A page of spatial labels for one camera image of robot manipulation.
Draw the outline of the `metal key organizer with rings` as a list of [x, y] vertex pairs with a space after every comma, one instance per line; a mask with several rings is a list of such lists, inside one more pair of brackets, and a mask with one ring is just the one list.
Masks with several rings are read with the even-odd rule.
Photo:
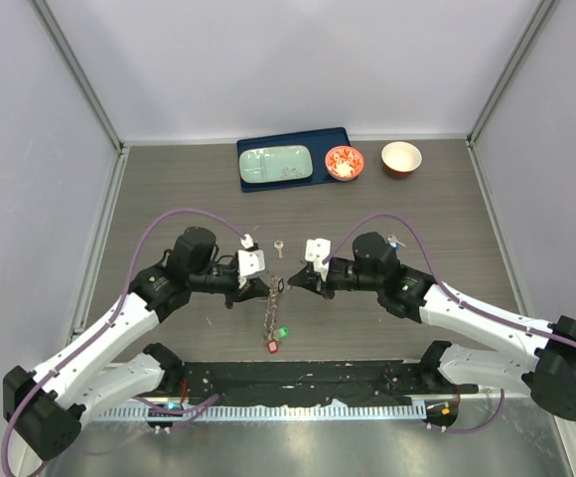
[[279, 352], [281, 342], [289, 335], [289, 329], [278, 324], [279, 301], [283, 291], [284, 280], [273, 275], [269, 283], [262, 334], [266, 349], [271, 355]]

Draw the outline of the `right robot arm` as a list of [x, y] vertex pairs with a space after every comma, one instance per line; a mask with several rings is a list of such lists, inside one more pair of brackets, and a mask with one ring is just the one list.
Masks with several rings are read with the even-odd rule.
[[439, 393], [450, 385], [497, 388], [530, 397], [545, 411], [576, 421], [576, 320], [549, 322], [473, 299], [432, 275], [404, 265], [382, 235], [358, 236], [353, 258], [331, 255], [324, 238], [306, 243], [305, 265], [289, 278], [326, 299], [339, 291], [367, 291], [389, 314], [449, 329], [485, 350], [435, 342], [422, 357], [418, 378]]

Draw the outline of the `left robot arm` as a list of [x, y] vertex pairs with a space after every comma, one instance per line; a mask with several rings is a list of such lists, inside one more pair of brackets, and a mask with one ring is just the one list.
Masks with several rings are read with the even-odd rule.
[[265, 257], [245, 236], [224, 262], [216, 235], [189, 227], [155, 264], [139, 271], [110, 309], [63, 350], [31, 371], [20, 366], [3, 379], [8, 434], [17, 434], [44, 462], [69, 448], [100, 413], [137, 395], [173, 395], [184, 374], [181, 360], [161, 344], [130, 363], [106, 365], [129, 344], [187, 305], [195, 293], [220, 294], [226, 308], [268, 295]]

